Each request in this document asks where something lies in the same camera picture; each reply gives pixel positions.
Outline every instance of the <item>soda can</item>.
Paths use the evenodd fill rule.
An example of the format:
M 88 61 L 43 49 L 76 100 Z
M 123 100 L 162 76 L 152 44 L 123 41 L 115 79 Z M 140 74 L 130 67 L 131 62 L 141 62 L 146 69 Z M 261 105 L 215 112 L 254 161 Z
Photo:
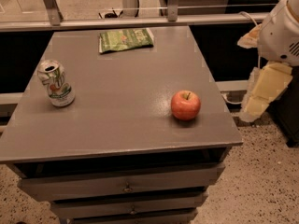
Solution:
M 55 60 L 45 60 L 37 67 L 37 75 L 55 106 L 66 106 L 75 99 L 75 92 L 68 83 L 64 67 Z

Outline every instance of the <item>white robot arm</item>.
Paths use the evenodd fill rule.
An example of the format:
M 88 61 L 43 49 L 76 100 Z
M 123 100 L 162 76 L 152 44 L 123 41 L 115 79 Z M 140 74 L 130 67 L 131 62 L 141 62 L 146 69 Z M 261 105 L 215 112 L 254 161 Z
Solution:
M 262 115 L 292 81 L 292 66 L 299 66 L 299 0 L 280 0 L 256 29 L 259 56 L 269 62 L 250 75 L 239 115 L 245 122 Z
M 299 0 L 280 0 L 264 19 L 258 52 L 268 61 L 299 65 Z

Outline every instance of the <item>drawer front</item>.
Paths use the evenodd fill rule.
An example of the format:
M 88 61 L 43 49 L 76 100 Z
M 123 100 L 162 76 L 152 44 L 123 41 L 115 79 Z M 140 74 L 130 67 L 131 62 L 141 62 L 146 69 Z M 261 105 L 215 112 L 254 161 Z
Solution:
M 72 175 L 23 179 L 19 188 L 39 202 L 117 195 L 163 189 L 206 187 L 214 184 L 224 170 L 224 164 L 192 165 L 152 170 L 152 173 Z
M 133 217 L 95 217 L 74 219 L 74 224 L 188 224 L 197 215 L 196 209 L 185 209 Z
M 135 198 L 53 204 L 51 211 L 60 218 L 137 215 L 161 210 L 196 208 L 207 198 L 206 192 L 168 193 Z

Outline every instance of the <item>red apple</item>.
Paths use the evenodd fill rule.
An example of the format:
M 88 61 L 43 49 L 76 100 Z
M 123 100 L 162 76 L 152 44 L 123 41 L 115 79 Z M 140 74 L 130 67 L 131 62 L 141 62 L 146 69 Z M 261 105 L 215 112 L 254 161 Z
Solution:
M 171 112 L 180 120 L 194 119 L 201 107 L 201 101 L 192 91 L 178 91 L 171 99 Z

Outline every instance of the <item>floor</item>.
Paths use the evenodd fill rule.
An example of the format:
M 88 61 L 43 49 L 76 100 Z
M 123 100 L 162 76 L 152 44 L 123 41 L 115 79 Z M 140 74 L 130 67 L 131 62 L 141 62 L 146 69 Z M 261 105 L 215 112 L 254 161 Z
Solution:
M 41 0 L 32 1 L 34 6 L 28 0 L 0 0 L 0 21 L 46 19 Z M 58 3 L 70 20 L 84 19 L 84 16 L 96 19 L 98 13 L 93 4 L 90 4 L 90 13 L 84 16 L 76 12 L 84 3 L 91 1 L 80 0 L 72 4 L 70 0 L 58 0 Z M 120 6 L 115 3 L 116 0 L 113 5 L 112 0 L 105 1 L 107 9 Z M 145 6 L 156 4 L 157 0 L 149 0 Z M 299 148 L 286 146 L 286 137 L 267 113 L 254 125 L 238 120 L 237 112 L 232 112 L 232 116 L 243 136 L 244 145 L 234 147 L 229 153 L 224 162 L 226 169 L 216 185 L 208 188 L 209 197 L 198 208 L 192 224 L 299 224 Z M 17 188 L 18 181 L 14 173 L 0 165 L 0 224 L 21 221 L 27 224 L 58 224 L 50 205 L 28 197 Z

